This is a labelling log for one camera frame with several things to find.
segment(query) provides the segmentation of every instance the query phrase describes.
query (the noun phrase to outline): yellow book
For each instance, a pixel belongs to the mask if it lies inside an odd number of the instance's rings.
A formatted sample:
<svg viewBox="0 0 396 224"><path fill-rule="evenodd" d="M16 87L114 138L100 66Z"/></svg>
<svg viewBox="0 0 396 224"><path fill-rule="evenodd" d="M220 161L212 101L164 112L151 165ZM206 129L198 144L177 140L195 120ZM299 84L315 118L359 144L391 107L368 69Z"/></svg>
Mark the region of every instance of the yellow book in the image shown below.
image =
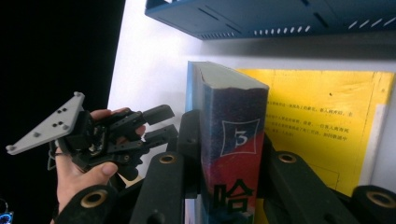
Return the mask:
<svg viewBox="0 0 396 224"><path fill-rule="evenodd" d="M369 184L394 73L237 69L270 87L265 131L330 188Z"/></svg>

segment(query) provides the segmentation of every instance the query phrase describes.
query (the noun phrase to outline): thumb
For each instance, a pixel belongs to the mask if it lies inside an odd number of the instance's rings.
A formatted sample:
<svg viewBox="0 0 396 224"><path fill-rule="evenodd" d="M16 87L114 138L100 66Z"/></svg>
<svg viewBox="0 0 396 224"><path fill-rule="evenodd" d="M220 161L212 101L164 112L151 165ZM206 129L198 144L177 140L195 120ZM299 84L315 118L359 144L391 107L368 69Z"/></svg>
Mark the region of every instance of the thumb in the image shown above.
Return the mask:
<svg viewBox="0 0 396 224"><path fill-rule="evenodd" d="M86 175L90 176L90 180L94 185L106 185L111 176L118 170L113 162L105 162L93 167Z"/></svg>

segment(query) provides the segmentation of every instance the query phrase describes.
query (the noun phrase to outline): blue book cover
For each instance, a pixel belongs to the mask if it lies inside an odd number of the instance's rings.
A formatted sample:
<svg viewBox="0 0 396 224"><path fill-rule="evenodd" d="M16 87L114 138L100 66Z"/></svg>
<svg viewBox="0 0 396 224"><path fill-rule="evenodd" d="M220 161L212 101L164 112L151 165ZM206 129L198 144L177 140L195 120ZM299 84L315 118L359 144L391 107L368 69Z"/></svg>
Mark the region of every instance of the blue book cover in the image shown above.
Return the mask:
<svg viewBox="0 0 396 224"><path fill-rule="evenodd" d="M189 62L187 82L186 111L201 111L196 223L253 223L269 88L210 62Z"/></svg>

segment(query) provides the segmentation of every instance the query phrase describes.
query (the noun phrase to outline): white wall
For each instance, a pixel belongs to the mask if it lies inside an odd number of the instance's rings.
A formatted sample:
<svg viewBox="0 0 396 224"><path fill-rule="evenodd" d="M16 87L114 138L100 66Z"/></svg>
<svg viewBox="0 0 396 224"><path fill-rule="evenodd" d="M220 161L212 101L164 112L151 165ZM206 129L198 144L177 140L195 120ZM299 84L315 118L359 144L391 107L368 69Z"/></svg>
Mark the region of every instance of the white wall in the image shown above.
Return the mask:
<svg viewBox="0 0 396 224"><path fill-rule="evenodd" d="M396 72L396 32L271 39L201 41L144 15L146 1L127 0L108 108L145 111L170 105L179 127L187 61L231 68L382 70ZM396 192L396 91L378 154L373 184ZM159 126L149 127L148 131ZM138 170L145 175L154 148Z"/></svg>

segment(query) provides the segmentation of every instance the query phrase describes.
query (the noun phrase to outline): human hand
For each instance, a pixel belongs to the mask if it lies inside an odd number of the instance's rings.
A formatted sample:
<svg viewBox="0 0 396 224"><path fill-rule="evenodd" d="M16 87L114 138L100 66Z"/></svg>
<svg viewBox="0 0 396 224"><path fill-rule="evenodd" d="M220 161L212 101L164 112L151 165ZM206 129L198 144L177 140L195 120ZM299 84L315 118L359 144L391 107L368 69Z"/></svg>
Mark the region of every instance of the human hand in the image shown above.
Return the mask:
<svg viewBox="0 0 396 224"><path fill-rule="evenodd" d="M91 112L94 120L100 120L118 113L123 109L111 111L108 109L95 110ZM142 135L145 132L145 126L136 129L136 133ZM60 148L57 148L57 153L62 153ZM104 162L100 165L94 166L87 173L82 173L80 169L72 162L72 158L68 155L56 156L56 170L58 175L57 197L59 213L67 206L71 199L80 191L94 185L106 185L111 176L113 176L118 167L113 162Z"/></svg>

